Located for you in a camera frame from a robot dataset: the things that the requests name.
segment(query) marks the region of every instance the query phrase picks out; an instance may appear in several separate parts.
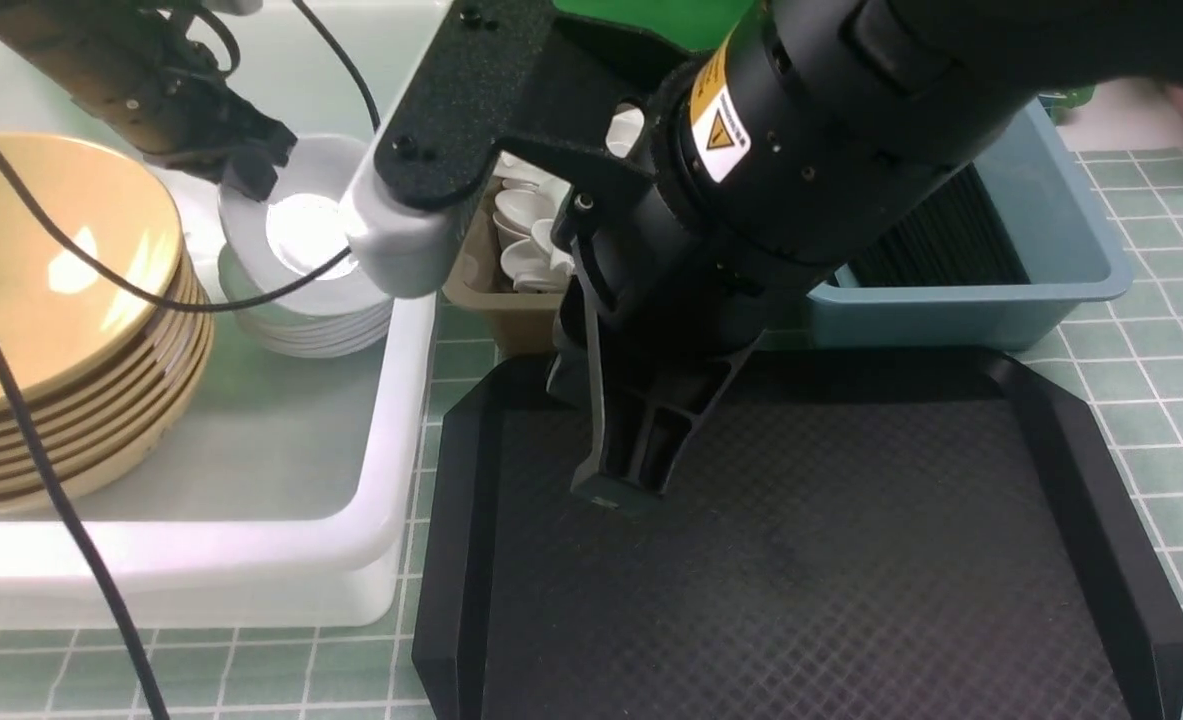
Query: warning label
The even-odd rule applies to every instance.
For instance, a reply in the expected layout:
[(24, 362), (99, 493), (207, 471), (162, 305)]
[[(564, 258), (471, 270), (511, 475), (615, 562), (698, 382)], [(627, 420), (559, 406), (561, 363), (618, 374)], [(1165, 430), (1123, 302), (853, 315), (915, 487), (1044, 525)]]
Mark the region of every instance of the warning label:
[(693, 145), (715, 182), (723, 182), (751, 151), (751, 137), (746, 136), (742, 118), (738, 118), (729, 87), (720, 87), (711, 105), (693, 123)]
[(715, 51), (715, 56), (711, 56), (711, 59), (706, 63), (706, 67), (702, 69), (702, 72), (697, 74), (696, 82), (693, 82), (693, 92), (689, 99), (690, 124), (697, 124), (697, 119), (702, 117), (702, 113), (705, 113), (707, 108), (713, 104), (715, 97), (728, 85), (728, 79), (725, 79), (724, 74), (728, 47), (729, 40), (720, 44), (720, 48)]
[(733, 144), (733, 138), (729, 136), (729, 128), (724, 124), (724, 115), (715, 116), (715, 125), (711, 127), (711, 137), (706, 140), (707, 150), (720, 150), (723, 147)]
[(751, 137), (746, 136), (737, 108), (733, 108), (733, 97), (729, 95), (728, 45), (725, 40), (702, 69), (689, 100), (693, 145), (715, 182), (723, 182), (751, 151)]

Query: stack of yellow plates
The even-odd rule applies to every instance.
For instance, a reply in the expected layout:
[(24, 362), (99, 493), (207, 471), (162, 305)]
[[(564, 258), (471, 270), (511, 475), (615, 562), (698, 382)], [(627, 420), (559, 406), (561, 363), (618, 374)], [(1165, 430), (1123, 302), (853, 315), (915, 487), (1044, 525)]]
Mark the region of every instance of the stack of yellow plates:
[[(156, 296), (206, 301), (169, 192), (92, 143), (0, 135), (67, 236)], [(213, 345), (209, 314), (157, 310), (52, 240), (0, 176), (0, 345), (67, 495), (142, 462), (189, 404)], [(0, 512), (49, 505), (0, 388)]]

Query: blue plastic bin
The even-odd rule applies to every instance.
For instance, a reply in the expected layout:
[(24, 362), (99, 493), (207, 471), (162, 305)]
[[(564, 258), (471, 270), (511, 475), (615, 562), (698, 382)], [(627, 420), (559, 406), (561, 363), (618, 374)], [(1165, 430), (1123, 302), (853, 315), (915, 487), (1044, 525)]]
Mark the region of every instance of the blue plastic bin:
[(843, 268), (841, 287), (825, 284), (806, 301), (816, 346), (1026, 350), (1081, 301), (1129, 290), (1120, 233), (1039, 100), (975, 164), (1032, 284), (861, 288)]

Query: white saucer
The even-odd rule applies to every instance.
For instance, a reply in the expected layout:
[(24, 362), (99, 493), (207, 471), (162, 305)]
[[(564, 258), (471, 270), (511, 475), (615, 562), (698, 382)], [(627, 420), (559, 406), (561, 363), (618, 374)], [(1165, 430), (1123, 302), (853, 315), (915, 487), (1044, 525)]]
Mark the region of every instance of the white saucer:
[[(337, 212), (366, 143), (338, 135), (298, 138), (266, 202), (219, 187), (216, 209), (226, 242), (259, 293), (285, 286), (347, 249)], [(390, 301), (351, 258), (277, 304), (306, 316), (353, 314)]]
[(353, 327), (345, 329), (345, 331), (338, 331), (335, 333), (319, 333), (315, 336), (283, 336), (276, 335), (274, 332), (269, 332), (267, 329), (261, 327), (257, 323), (251, 322), (246, 314), (235, 314), (235, 324), (257, 340), (259, 345), (264, 346), (284, 346), (284, 348), (304, 348), (304, 350), (313, 350), (313, 348), (329, 348), (334, 345), (340, 345), (340, 343), (348, 343), (357, 340), (358, 338), (370, 337), (371, 335), (384, 335), (387, 329), (392, 324), (390, 318), (371, 318), (364, 322), (354, 324)]
[(344, 314), (336, 322), (321, 325), (321, 327), (269, 327), (269, 325), (259, 325), (258, 329), (263, 335), (274, 338), (274, 340), (325, 343), (344, 340), (345, 338), (371, 331), (377, 325), (390, 322), (390, 311), (377, 310), (373, 311), (373, 313)]
[[(248, 278), (248, 272), (245, 272), (240, 259), (235, 258), (235, 252), (230, 246), (222, 247), (219, 254), (216, 254), (216, 279), (221, 284), (222, 293), (230, 300), (247, 300), (250, 297), (261, 294), (261, 291)], [(341, 320), (354, 318), (354, 316), (358, 314), (389, 314), (394, 306), (394, 301), (387, 300), (381, 301), (376, 306), (363, 309), (358, 313), (311, 316), (295, 313), (293, 310), (282, 305), (283, 300), (269, 301), (266, 305), (240, 310), (237, 314), (248, 316), (258, 327), (286, 332), (308, 332), (313, 331), (313, 329), (331, 327)]]
[(327, 343), (325, 345), (302, 345), (302, 343), (271, 340), (267, 337), (258, 338), (258, 340), (263, 348), (279, 355), (304, 357), (304, 359), (308, 359), (308, 357), (309, 359), (325, 359), (327, 357), (341, 357), (358, 352), (364, 350), (364, 348), (370, 348), (386, 337), (386, 331), (387, 324), (382, 323), (379, 327), (371, 329), (370, 332), (345, 338), (344, 340)]

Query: white bin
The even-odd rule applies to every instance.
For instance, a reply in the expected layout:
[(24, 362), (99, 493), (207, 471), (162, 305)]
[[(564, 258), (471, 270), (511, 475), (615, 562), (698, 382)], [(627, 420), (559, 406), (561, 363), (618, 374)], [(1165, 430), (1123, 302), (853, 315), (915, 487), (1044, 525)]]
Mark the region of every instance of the white bin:
[[(446, 8), (316, 5), (384, 113)], [(226, 20), (244, 54), (235, 91), (296, 132), (370, 140), (353, 82), (291, 5), (270, 0)], [(9, 129), (128, 150), (0, 45), (0, 131)], [(216, 195), (160, 176), (216, 296)], [(270, 355), (221, 319), (201, 393), (160, 450), (76, 502), (140, 625), (363, 625), (390, 609), (435, 306), (435, 297), (399, 301), (384, 346), (323, 363)], [(111, 625), (105, 603), (52, 514), (0, 520), (0, 629), (97, 625)]]

